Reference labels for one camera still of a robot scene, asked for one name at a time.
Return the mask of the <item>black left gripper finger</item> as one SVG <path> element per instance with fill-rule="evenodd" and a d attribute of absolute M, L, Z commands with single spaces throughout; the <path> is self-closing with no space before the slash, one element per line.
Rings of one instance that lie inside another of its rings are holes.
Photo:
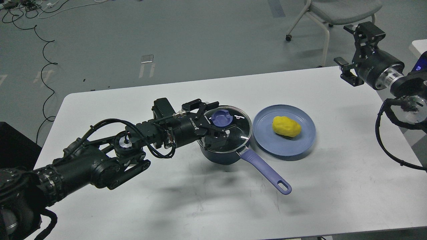
<path fill-rule="evenodd" d="M 236 124 L 231 124 L 224 128 L 210 128 L 207 135 L 202 138 L 202 149 L 210 151 L 223 151 L 228 144 L 228 138 L 232 129 L 236 128 Z"/>
<path fill-rule="evenodd" d="M 219 102 L 205 103 L 201 99 L 192 100 L 182 104 L 182 110 L 194 117 L 201 117 L 206 111 L 219 107 Z"/>

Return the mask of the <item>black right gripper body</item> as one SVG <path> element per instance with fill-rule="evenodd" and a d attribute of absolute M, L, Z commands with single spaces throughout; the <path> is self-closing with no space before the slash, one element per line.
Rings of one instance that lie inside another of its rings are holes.
<path fill-rule="evenodd" d="M 390 88 L 403 77 L 405 64 L 386 51 L 367 45 L 356 47 L 354 87 L 367 83 L 376 91 Z"/>

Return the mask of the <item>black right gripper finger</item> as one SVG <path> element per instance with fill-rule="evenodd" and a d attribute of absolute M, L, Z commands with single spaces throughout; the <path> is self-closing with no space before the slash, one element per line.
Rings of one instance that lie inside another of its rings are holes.
<path fill-rule="evenodd" d="M 334 58 L 334 62 L 337 63 L 340 67 L 340 78 L 343 79 L 345 82 L 347 82 L 353 87 L 357 87 L 365 83 L 360 77 L 352 73 L 351 70 L 355 69 L 355 64 L 349 64 L 342 57 Z"/>
<path fill-rule="evenodd" d="M 376 50 L 378 43 L 386 37 L 386 33 L 372 22 L 359 23 L 357 26 L 348 24 L 344 26 L 344 30 L 354 37 L 357 50 Z"/>

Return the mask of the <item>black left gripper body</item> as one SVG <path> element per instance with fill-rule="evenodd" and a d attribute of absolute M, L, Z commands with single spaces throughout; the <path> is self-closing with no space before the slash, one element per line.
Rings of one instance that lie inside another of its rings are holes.
<path fill-rule="evenodd" d="M 207 129 L 200 126 L 206 122 L 200 120 L 201 117 L 195 113 L 190 113 L 178 120 L 178 125 L 172 128 L 172 136 L 177 148 L 200 140 L 207 135 Z"/>

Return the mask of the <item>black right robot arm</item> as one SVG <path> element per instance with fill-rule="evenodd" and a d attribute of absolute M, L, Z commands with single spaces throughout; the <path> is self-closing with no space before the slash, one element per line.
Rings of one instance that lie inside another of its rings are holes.
<path fill-rule="evenodd" d="M 355 53 L 351 63 L 342 57 L 334 59 L 340 67 L 341 79 L 353 87 L 366 83 L 376 91 L 388 89 L 393 96 L 383 101 L 376 118 L 375 135 L 379 146 L 401 166 L 426 171 L 426 167 L 414 165 L 392 155 L 385 148 L 380 136 L 383 114 L 398 127 L 426 132 L 426 53 L 422 53 L 411 72 L 404 75 L 404 63 L 378 47 L 378 43 L 386 34 L 375 24 L 348 24 L 344 26 L 344 30 L 354 37 Z"/>

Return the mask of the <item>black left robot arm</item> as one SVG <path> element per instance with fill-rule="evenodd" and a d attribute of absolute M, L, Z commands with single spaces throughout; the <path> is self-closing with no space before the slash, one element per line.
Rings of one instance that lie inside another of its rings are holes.
<path fill-rule="evenodd" d="M 63 150 L 52 164 L 28 170 L 12 157 L 1 155 L 1 239 L 23 240 L 40 228 L 41 216 L 49 225 L 37 236 L 45 239 L 57 223 L 49 206 L 91 184 L 113 190 L 150 166 L 144 147 L 156 158 L 170 159 L 177 148 L 208 139 L 208 147 L 226 144 L 237 125 L 232 116 L 215 117 L 219 103 L 200 99 L 186 102 L 174 111 L 169 100 L 160 98 L 151 108 L 153 119 L 132 124 L 121 119 L 105 119 L 90 126 Z"/>

